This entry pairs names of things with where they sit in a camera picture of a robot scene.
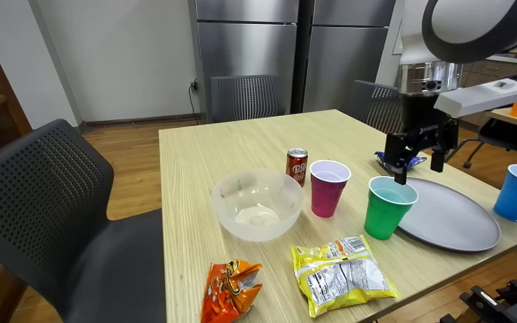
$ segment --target gray plate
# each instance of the gray plate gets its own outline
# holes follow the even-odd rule
[[[401,229],[455,251],[487,251],[499,242],[496,219],[467,195],[435,181],[410,177],[419,202],[404,215]]]

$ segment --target cable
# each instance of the cable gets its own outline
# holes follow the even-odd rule
[[[191,102],[191,111],[192,111],[192,118],[198,122],[198,124],[201,124],[201,118],[198,116],[198,113],[194,111],[194,104],[192,104],[192,84],[189,84],[189,102]]]

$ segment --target yellow snack bag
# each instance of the yellow snack bag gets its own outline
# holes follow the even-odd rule
[[[309,299],[309,316],[397,296],[381,272],[363,235],[332,240],[322,247],[293,246],[300,290]]]

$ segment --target chair backrest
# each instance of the chair backrest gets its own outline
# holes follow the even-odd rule
[[[397,88],[356,79],[347,93],[343,113],[383,131],[403,131],[403,100]]]
[[[284,115],[279,75],[225,75],[210,80],[210,118],[216,122]]]
[[[112,165],[65,120],[0,149],[0,263],[56,308],[72,265],[106,226]]]

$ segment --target orange chip bag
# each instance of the orange chip bag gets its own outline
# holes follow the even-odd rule
[[[234,260],[209,269],[201,323],[230,323],[248,312],[262,283],[255,283],[261,263]]]

